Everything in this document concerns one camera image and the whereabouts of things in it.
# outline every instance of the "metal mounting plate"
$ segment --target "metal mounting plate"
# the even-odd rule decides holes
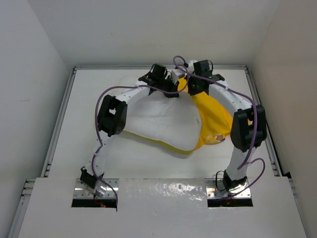
[[[118,179],[103,179],[106,183],[110,184],[113,189],[118,193]],[[78,178],[73,193],[72,207],[100,207],[98,203],[106,205],[106,207],[115,207],[116,197],[111,188],[103,185],[102,183],[96,184],[96,189],[92,190],[87,187]]]
[[[206,179],[205,183],[206,183],[208,207],[242,207],[242,206],[250,207],[250,206],[253,206],[251,191],[249,188],[237,194],[236,196],[233,196],[232,198],[222,199],[222,198],[226,198],[228,195],[235,194],[244,190],[246,187],[249,186],[248,180],[244,183],[244,185],[240,185],[236,188],[233,188],[229,192],[224,190],[222,179],[217,179],[217,186],[219,190],[216,188],[216,183],[214,178]]]

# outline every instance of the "white surface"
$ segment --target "white surface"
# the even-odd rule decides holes
[[[287,178],[260,180],[241,208],[208,208],[203,179],[120,179],[118,212],[71,208],[74,186],[38,178],[19,238],[305,237]]]
[[[167,98],[154,92],[130,108],[125,131],[192,151],[199,141],[202,120],[187,92]]]
[[[79,178],[80,168],[93,155],[96,142],[94,110],[97,98],[107,88],[118,85],[121,78],[141,76],[148,70],[78,70],[68,101],[64,121],[56,146],[50,178]],[[231,88],[251,96],[244,70],[215,70]],[[120,134],[107,157],[104,178],[211,178],[228,165],[233,151],[230,138],[217,145],[205,145],[190,156],[183,156],[168,149]],[[262,157],[269,166],[265,143],[253,158]],[[248,176],[258,176],[261,163],[248,169]],[[268,169],[264,176],[271,177]]]
[[[279,158],[290,171],[308,236],[317,237],[317,1],[284,0],[253,67]]]
[[[68,66],[251,64],[279,0],[29,0]]]
[[[0,5],[0,238],[4,238],[26,178],[40,175],[70,71],[26,0],[2,0]]]

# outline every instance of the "white tabletop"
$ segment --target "white tabletop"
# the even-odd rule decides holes
[[[80,177],[96,145],[94,110],[97,98],[107,88],[118,85],[127,75],[141,76],[147,70],[79,70],[68,101],[50,178]],[[215,70],[229,85],[251,96],[244,70]],[[233,145],[228,137],[218,145],[205,145],[190,156],[170,152],[166,148],[133,135],[122,133],[116,139],[107,158],[104,178],[211,178],[229,164]],[[269,164],[265,143],[253,155]],[[250,178],[261,171],[261,163],[248,170]],[[264,176],[273,176],[271,169]]]
[[[96,142],[98,96],[127,75],[146,70],[78,70],[48,178],[38,178],[19,238],[303,238],[305,232],[287,178],[274,177],[265,143],[253,158],[266,162],[251,187],[253,207],[208,208],[204,178],[224,170],[231,158],[227,138],[188,157],[121,134],[106,164],[106,178],[119,178],[118,212],[71,208],[76,178]],[[240,92],[251,95],[244,70],[215,70]],[[253,181],[262,169],[248,169]]]

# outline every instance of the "yellow cloth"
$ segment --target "yellow cloth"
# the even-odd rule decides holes
[[[179,80],[178,90],[186,84],[184,78]],[[222,142],[230,134],[232,117],[227,110],[205,92],[192,96],[202,119],[202,129],[195,150],[202,145],[213,145]]]

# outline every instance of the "purple cable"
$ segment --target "purple cable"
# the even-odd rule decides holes
[[[220,86],[220,87],[222,87],[222,88],[225,88],[224,85],[222,85],[221,83],[218,83],[217,81],[214,81],[214,80],[209,79],[209,78],[204,78],[204,77],[201,77],[201,76],[197,76],[197,75],[195,75],[195,74],[192,74],[192,73],[188,72],[188,71],[186,70],[186,68],[185,68],[185,69],[179,68],[179,67],[178,67],[178,64],[176,63],[176,59],[177,59],[177,58],[182,59],[184,62],[186,62],[186,61],[185,61],[185,59],[184,59],[182,56],[175,56],[175,57],[173,58],[173,63],[174,63],[174,65],[175,65],[175,67],[178,68],[180,71],[182,71],[182,72],[184,72],[184,73],[186,73],[186,74],[188,74],[188,75],[190,75],[190,76],[192,76],[192,77],[199,78],[199,79],[205,80],[205,81],[207,81],[207,82],[214,83],[214,84],[216,84],[216,85],[218,85],[218,86]],[[251,104],[252,104],[252,109],[253,109],[253,112],[254,112],[254,128],[255,128],[255,130],[253,131],[253,134],[252,134],[251,144],[250,144],[250,148],[249,148],[249,151],[248,151],[248,153],[247,153],[247,156],[246,156],[246,158],[244,159],[244,161],[242,162],[242,164],[238,167],[238,170],[240,170],[243,166],[245,166],[245,165],[247,164],[247,161],[248,161],[248,159],[249,159],[249,157],[250,157],[250,155],[251,155],[251,152],[252,152],[252,149],[253,149],[253,146],[254,146],[254,143],[255,143],[255,139],[256,139],[256,135],[257,135],[257,128],[258,128],[257,107],[256,107],[256,103],[254,102],[254,100],[253,100],[252,98],[250,98],[249,96],[247,96],[247,95],[245,95],[245,94],[242,94],[242,93],[239,93],[239,92],[237,92],[237,91],[234,91],[234,90],[232,90],[232,89],[228,89],[228,91],[230,91],[230,92],[232,92],[232,93],[234,93],[234,94],[237,94],[237,95],[239,95],[239,96],[241,96],[241,97],[244,97],[244,98],[248,99],[248,100],[251,102]],[[246,188],[244,188],[242,191],[240,191],[240,192],[238,192],[238,193],[235,193],[235,194],[232,194],[232,195],[229,195],[229,196],[224,197],[224,198],[220,198],[220,199],[218,199],[218,201],[227,200],[227,199],[229,199],[229,198],[231,198],[231,197],[234,197],[234,196],[240,194],[241,192],[245,191],[246,189],[248,189],[248,188],[250,188],[252,185],[254,185],[254,184],[261,178],[261,176],[263,175],[263,173],[264,173],[264,171],[265,171],[265,161],[264,161],[262,158],[257,158],[257,159],[252,160],[252,161],[250,162],[250,164],[253,164],[255,161],[258,161],[258,160],[261,160],[262,163],[263,163],[263,169],[262,169],[260,175],[259,175],[251,184],[249,184],[249,186],[247,186]]]
[[[205,80],[205,81],[207,81],[207,82],[214,83],[214,84],[216,84],[216,85],[218,85],[218,86],[220,86],[220,87],[222,87],[222,88],[225,88],[224,85],[222,85],[221,83],[219,83],[219,82],[217,82],[217,81],[214,81],[214,80],[209,79],[209,78],[205,78],[205,77],[201,77],[201,76],[197,76],[197,75],[195,75],[195,74],[192,74],[192,73],[188,72],[188,71],[186,70],[186,68],[185,68],[185,69],[179,68],[179,65],[176,63],[176,59],[177,59],[177,58],[182,59],[184,62],[186,62],[186,61],[185,61],[185,59],[184,59],[182,56],[174,56],[174,58],[173,58],[173,63],[174,63],[174,65],[175,65],[175,67],[178,68],[180,71],[182,71],[182,72],[184,72],[184,73],[186,73],[186,74],[188,74],[188,75],[190,75],[190,76],[192,76],[192,77],[199,78],[199,79]],[[250,155],[251,155],[252,149],[253,149],[253,147],[254,147],[255,140],[256,140],[257,128],[258,128],[257,106],[256,106],[256,103],[253,101],[253,99],[250,98],[249,96],[247,96],[247,95],[245,95],[245,94],[243,94],[243,93],[239,93],[239,92],[237,92],[237,91],[234,91],[234,90],[232,90],[232,89],[230,89],[230,88],[228,89],[228,91],[231,92],[231,93],[237,94],[237,95],[239,95],[239,96],[241,96],[241,97],[244,97],[244,98],[248,99],[248,100],[250,101],[250,103],[252,104],[252,109],[253,109],[253,112],[254,112],[254,128],[255,128],[255,130],[253,131],[253,134],[252,134],[251,143],[250,143],[250,148],[249,148],[249,151],[248,151],[248,153],[247,153],[247,155],[246,155],[246,158],[244,159],[244,161],[242,162],[242,164],[238,167],[238,170],[240,170],[240,169],[241,169],[243,166],[245,166],[245,164],[247,163],[247,161],[248,161],[248,159],[249,159],[249,157],[250,157]]]
[[[237,192],[237,193],[228,195],[228,196],[226,196],[226,197],[217,199],[217,201],[220,202],[220,201],[228,200],[229,198],[232,198],[232,197],[234,197],[234,196],[240,194],[241,192],[247,190],[247,189],[250,188],[252,185],[254,185],[254,184],[261,178],[261,176],[264,174],[264,171],[265,171],[265,161],[264,161],[264,159],[262,159],[262,158],[254,159],[254,160],[252,160],[252,161],[250,162],[250,164],[253,164],[254,162],[256,162],[256,161],[258,161],[258,160],[261,160],[262,163],[263,163],[263,168],[262,168],[262,171],[261,171],[261,173],[259,174],[259,176],[257,176],[257,178],[256,178],[252,183],[250,183],[249,186],[245,187],[245,188],[244,188],[243,190],[241,190],[240,192]]]
[[[144,85],[138,85],[138,86],[113,86],[113,87],[110,87],[110,88],[108,88],[108,89],[106,89],[105,91],[103,91],[101,94],[100,94],[100,96],[98,97],[98,99],[97,99],[97,103],[96,103],[96,107],[95,107],[95,130],[96,130],[96,134],[97,134],[97,138],[98,138],[98,142],[100,143],[100,146],[99,146],[99,148],[95,151],[95,154],[93,155],[93,158],[92,158],[92,160],[91,160],[91,168],[92,168],[92,171],[93,171],[93,174],[94,174],[94,176],[95,176],[95,178],[98,180],[98,181],[100,181],[100,182],[102,182],[103,184],[105,184],[106,186],[108,186],[109,188],[111,188],[111,190],[113,191],[113,193],[114,193],[114,195],[115,195],[115,199],[116,199],[116,201],[115,201],[115,206],[116,206],[116,210],[118,210],[117,209],[117,207],[118,207],[118,194],[116,193],[116,191],[113,189],[113,187],[110,185],[110,184],[108,184],[107,182],[105,182],[104,180],[102,180],[100,177],[98,177],[98,175],[97,175],[97,173],[96,173],[96,171],[95,171],[95,158],[96,158],[96,155],[98,154],[98,152],[100,151],[100,149],[103,147],[103,142],[102,142],[102,139],[101,139],[101,137],[100,137],[100,134],[99,134],[99,129],[98,129],[98,108],[99,108],[99,104],[100,104],[100,101],[101,101],[101,99],[103,98],[103,96],[107,93],[107,92],[109,92],[110,90],[112,90],[112,89],[116,89],[116,88],[126,88],[126,89],[135,89],[135,88],[142,88],[142,87],[147,87],[147,88],[151,88],[151,89],[154,89],[154,90],[156,90],[156,91],[159,91],[159,92],[162,92],[162,93],[165,93],[165,94],[177,94],[177,93],[180,93],[180,92],[182,92],[182,91],[184,91],[185,89],[186,89],[186,87],[187,87],[187,85],[188,85],[188,81],[186,81],[186,85],[181,89],[181,90],[179,90],[179,91],[177,91],[177,92],[168,92],[168,91],[164,91],[164,90],[161,90],[161,89],[158,89],[158,88],[156,88],[156,87],[153,87],[153,86],[150,86],[150,85],[146,85],[146,84],[144,84]]]

